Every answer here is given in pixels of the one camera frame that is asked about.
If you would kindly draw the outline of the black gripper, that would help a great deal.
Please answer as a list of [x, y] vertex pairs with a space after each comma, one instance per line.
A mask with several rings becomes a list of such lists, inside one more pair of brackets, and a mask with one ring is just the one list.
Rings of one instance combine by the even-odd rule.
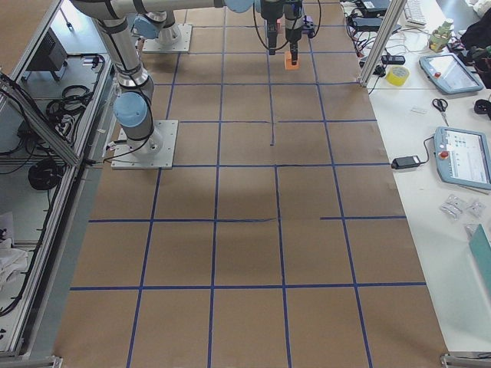
[[286, 1], [283, 7], [285, 17], [285, 39], [290, 44], [291, 65], [298, 64], [298, 41], [302, 37], [302, 1]]

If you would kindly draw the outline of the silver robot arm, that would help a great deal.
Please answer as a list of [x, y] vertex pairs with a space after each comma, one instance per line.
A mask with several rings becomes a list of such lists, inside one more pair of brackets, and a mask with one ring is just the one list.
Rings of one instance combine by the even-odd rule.
[[143, 87], [152, 84], [152, 79], [130, 40], [127, 24], [129, 14], [142, 15], [150, 27], [160, 31], [173, 22], [175, 10], [227, 7], [235, 13], [249, 9], [260, 11], [266, 20], [267, 41], [263, 47], [274, 55], [281, 48], [277, 45], [278, 20], [285, 19], [285, 68], [298, 68], [298, 42], [302, 39], [304, 11], [301, 1], [73, 1], [72, 5], [84, 15], [92, 18], [111, 60], [117, 69], [117, 82], [122, 91], [135, 90], [139, 99], [147, 106], [150, 97]]
[[[285, 20], [285, 68], [299, 68], [298, 41], [302, 38], [304, 12], [301, 1], [221, 1], [235, 13], [253, 10], [266, 21], [265, 36], [261, 39], [263, 47], [274, 55], [282, 47], [277, 45], [281, 30], [279, 21]], [[141, 11], [133, 22], [132, 32], [138, 36], [136, 49], [139, 53], [170, 53], [189, 50], [192, 25], [177, 24], [173, 11]]]

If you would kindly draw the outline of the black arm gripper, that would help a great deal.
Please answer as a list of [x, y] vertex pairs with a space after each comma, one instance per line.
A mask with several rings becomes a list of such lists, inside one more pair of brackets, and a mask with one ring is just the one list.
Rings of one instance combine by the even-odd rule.
[[261, 0], [261, 16], [267, 22], [268, 29], [268, 50], [269, 54], [275, 54], [277, 48], [277, 21], [283, 16], [284, 1], [282, 0]]

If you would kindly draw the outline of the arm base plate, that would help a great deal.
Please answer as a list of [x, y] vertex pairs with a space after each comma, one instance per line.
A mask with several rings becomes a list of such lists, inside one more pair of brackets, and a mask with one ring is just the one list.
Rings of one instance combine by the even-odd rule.
[[189, 51], [193, 26], [191, 24], [174, 24], [163, 28], [155, 39], [146, 39], [143, 53], [175, 54]]
[[179, 122], [177, 120], [155, 120], [154, 130], [142, 148], [143, 142], [129, 140], [117, 145], [112, 169], [171, 169], [175, 152]]

